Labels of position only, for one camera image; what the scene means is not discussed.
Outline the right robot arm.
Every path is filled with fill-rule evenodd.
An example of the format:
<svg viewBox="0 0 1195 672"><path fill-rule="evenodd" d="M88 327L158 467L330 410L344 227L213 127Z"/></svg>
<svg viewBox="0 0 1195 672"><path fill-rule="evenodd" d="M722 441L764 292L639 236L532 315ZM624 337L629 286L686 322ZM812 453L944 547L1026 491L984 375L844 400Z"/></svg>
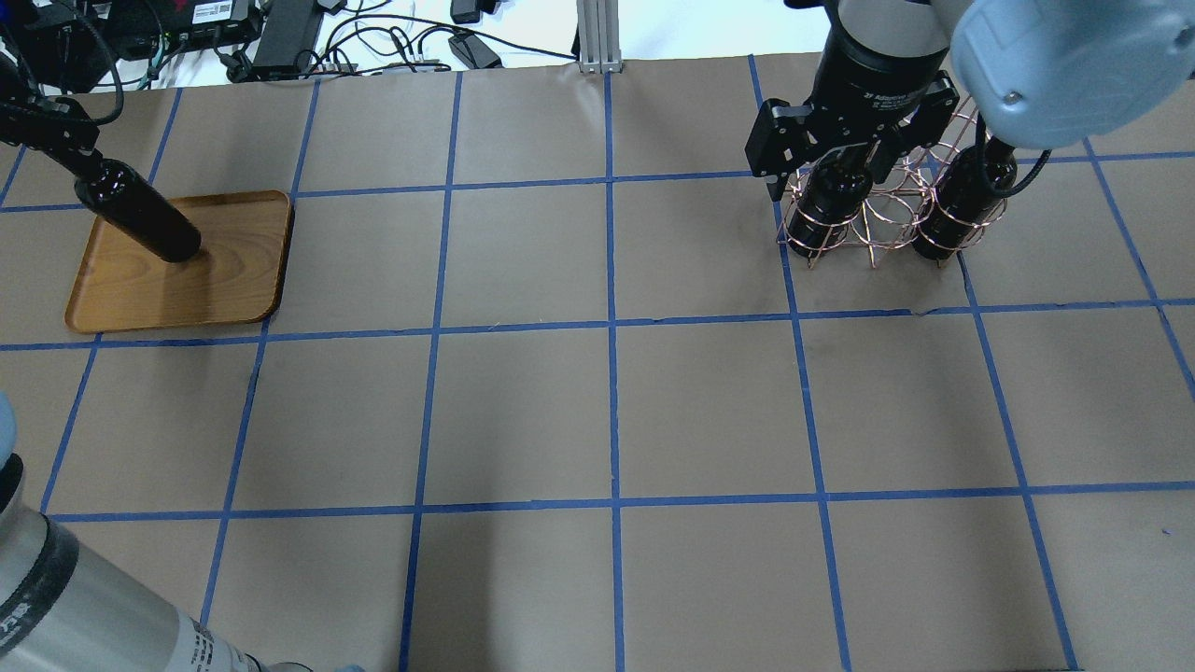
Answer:
<svg viewBox="0 0 1195 672"><path fill-rule="evenodd" d="M809 98L764 100L744 154L773 200L799 167L862 147L884 181L942 139L950 63L991 135L1058 149L1139 120L1191 77L1190 1L827 1Z"/></svg>

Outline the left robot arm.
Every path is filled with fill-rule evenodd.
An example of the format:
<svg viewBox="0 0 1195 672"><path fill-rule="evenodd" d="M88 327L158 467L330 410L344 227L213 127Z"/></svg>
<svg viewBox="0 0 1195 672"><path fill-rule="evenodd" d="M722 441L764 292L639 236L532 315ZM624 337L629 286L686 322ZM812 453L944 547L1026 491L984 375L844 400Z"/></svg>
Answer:
<svg viewBox="0 0 1195 672"><path fill-rule="evenodd" d="M4 57L4 142L42 149L76 179L97 214L90 245L115 230L171 271L209 259L200 230L123 161L94 148L97 120L76 100L43 97ZM112 566L22 500L25 465L4 401L5 671L263 671L265 664Z"/></svg>

